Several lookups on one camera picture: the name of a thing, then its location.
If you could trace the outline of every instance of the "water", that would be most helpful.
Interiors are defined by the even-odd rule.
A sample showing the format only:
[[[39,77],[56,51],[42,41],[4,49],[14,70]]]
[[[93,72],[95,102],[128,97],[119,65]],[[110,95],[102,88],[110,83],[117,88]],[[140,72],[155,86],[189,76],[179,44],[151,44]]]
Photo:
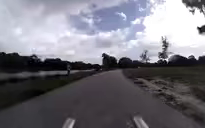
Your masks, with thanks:
[[[72,73],[79,72],[80,70],[72,70]],[[10,79],[10,78],[29,78],[29,77],[44,77],[53,75],[65,75],[67,71],[38,71],[38,72],[19,72],[19,73],[0,73],[0,80]]]

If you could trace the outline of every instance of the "grass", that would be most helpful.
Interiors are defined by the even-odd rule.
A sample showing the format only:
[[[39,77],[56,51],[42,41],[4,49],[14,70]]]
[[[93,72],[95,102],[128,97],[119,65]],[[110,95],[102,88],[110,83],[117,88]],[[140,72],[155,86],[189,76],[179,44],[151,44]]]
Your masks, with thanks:
[[[3,81],[0,83],[0,110],[96,73],[98,72],[77,72],[70,76],[55,75]]]
[[[131,79],[162,78],[171,82],[184,83],[190,86],[191,92],[196,97],[205,102],[205,66],[125,69],[123,73]]]

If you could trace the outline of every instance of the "grassy verge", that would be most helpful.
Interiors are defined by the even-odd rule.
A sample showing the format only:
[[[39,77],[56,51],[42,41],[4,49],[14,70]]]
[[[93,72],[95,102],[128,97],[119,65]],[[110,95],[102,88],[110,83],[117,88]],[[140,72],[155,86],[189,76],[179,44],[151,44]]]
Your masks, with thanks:
[[[55,75],[0,82],[0,110],[96,73],[99,72],[77,72],[70,76]]]
[[[205,126],[205,66],[125,69],[123,74]]]
[[[205,101],[205,66],[126,69],[123,73],[131,79],[162,78],[172,82],[184,83],[190,86],[195,96]]]

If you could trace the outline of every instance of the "white cloud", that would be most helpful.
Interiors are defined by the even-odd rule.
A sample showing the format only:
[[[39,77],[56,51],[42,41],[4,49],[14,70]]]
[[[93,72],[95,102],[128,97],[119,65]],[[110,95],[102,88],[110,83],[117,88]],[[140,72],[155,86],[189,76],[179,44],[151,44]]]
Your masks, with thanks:
[[[132,24],[141,24],[141,19],[140,18],[136,18],[135,20],[131,21]]]
[[[143,41],[159,44],[161,36],[167,36],[170,50],[177,54],[196,56],[205,51],[205,36],[198,34],[197,26],[205,23],[199,11],[192,15],[181,0],[152,1],[151,14],[144,18]]]
[[[122,17],[124,21],[127,20],[127,16],[123,12],[116,12],[115,14],[119,15],[120,17]]]
[[[0,0],[0,51],[100,63],[98,57],[102,52],[114,55],[119,52],[124,40],[120,34],[125,31],[80,33],[70,25],[69,14],[113,7],[126,1]],[[92,27],[94,22],[100,22],[92,17],[83,20]]]

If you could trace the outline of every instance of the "tree line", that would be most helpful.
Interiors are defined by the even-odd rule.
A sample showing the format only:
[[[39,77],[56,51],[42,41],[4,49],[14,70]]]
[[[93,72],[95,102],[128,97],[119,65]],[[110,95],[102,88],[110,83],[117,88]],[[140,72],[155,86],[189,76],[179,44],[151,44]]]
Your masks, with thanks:
[[[194,55],[184,57],[182,55],[169,52],[170,43],[167,37],[161,37],[161,52],[158,52],[158,61],[150,63],[149,51],[144,50],[138,60],[131,60],[128,57],[121,57],[117,60],[114,56],[106,53],[102,54],[102,65],[104,69],[112,68],[138,68],[138,67],[169,67],[169,66],[195,66],[205,64],[205,55],[199,56],[198,59]]]
[[[46,58],[41,60],[37,55],[21,56],[18,53],[0,52],[0,71],[39,71],[39,70],[66,70],[67,64],[72,70],[98,69],[99,64],[70,62],[60,58]]]

